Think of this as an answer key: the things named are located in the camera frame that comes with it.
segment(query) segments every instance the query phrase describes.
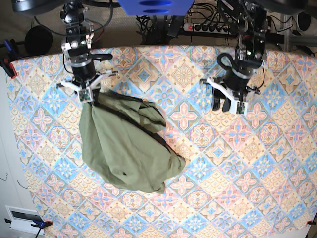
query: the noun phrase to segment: white wall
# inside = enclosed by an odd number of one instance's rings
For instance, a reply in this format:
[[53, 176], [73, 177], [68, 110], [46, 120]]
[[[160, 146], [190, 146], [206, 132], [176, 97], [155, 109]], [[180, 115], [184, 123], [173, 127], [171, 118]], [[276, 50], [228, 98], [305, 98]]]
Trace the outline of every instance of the white wall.
[[0, 238], [28, 238], [34, 235], [20, 233], [9, 228], [4, 219], [10, 219], [5, 205], [35, 210], [28, 190], [21, 188], [17, 180], [27, 186], [14, 138], [7, 97], [5, 71], [0, 68]]

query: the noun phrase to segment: tiled pattern fabric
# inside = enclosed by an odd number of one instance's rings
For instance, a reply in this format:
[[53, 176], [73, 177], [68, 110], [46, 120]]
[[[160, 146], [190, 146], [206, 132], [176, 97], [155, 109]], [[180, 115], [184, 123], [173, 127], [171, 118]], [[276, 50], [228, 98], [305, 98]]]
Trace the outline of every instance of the tiled pattern fabric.
[[[246, 117], [211, 111], [201, 78], [223, 75], [230, 48], [128, 47], [97, 63], [119, 76], [103, 88], [154, 101], [167, 121], [160, 135], [184, 158], [165, 194], [104, 183], [82, 160], [81, 106], [68, 89], [62, 56], [13, 63], [7, 79], [12, 123], [35, 207], [54, 226], [47, 237], [253, 238], [302, 229], [317, 211], [317, 64], [268, 52], [265, 83]], [[262, 70], [252, 79], [262, 82]]]

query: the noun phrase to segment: crumpled fabric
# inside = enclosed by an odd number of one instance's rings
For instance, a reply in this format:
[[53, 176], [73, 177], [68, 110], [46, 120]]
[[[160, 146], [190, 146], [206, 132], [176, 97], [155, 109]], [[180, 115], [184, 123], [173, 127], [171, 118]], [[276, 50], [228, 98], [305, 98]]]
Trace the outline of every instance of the crumpled fabric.
[[185, 167], [185, 159], [156, 134], [165, 127], [154, 103], [100, 93], [95, 106], [83, 106], [83, 160], [117, 188], [164, 193], [164, 181]]

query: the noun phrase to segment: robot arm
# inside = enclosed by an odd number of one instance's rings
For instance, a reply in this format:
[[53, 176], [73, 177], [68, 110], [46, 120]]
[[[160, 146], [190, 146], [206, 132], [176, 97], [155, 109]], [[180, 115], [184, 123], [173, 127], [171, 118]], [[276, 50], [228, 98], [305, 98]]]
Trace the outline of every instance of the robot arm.
[[[220, 109], [220, 99], [224, 99], [222, 111], [230, 111], [233, 114], [246, 114], [247, 96], [249, 93], [259, 94], [257, 87], [247, 86], [250, 78], [259, 69], [263, 60], [266, 59], [265, 53], [265, 33], [267, 31], [266, 11], [260, 6], [240, 2], [242, 13], [235, 16], [237, 23], [230, 23], [230, 28], [238, 34], [238, 42], [235, 49], [234, 58], [228, 53], [218, 56], [217, 62], [226, 74], [221, 78], [208, 78], [203, 83], [212, 87], [214, 111]], [[226, 21], [223, 2], [218, 0], [218, 11]], [[223, 63], [222, 59], [227, 58], [230, 65]]]

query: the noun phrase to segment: white bracket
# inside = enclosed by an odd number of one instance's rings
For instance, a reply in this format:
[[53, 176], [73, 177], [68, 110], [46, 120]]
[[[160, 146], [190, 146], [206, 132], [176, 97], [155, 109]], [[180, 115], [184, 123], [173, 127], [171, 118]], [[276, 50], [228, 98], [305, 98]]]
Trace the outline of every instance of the white bracket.
[[214, 79], [209, 77], [206, 82], [210, 84], [213, 88], [218, 89], [221, 93], [223, 93], [230, 101], [230, 110], [231, 114], [243, 114], [244, 116], [247, 115], [248, 110], [248, 102], [246, 101], [239, 101], [233, 95], [230, 89], [224, 88], [221, 84], [215, 83]]
[[70, 88], [77, 92], [78, 95], [78, 101], [80, 103], [89, 103], [94, 101], [94, 95], [93, 90], [100, 89], [100, 82], [104, 77], [111, 77], [117, 75], [117, 72], [112, 72], [111, 70], [107, 70], [105, 74], [99, 75], [93, 82], [86, 85], [86, 88], [81, 88], [75, 84], [73, 84], [71, 81], [63, 80], [61, 81], [61, 85], [64, 87]]

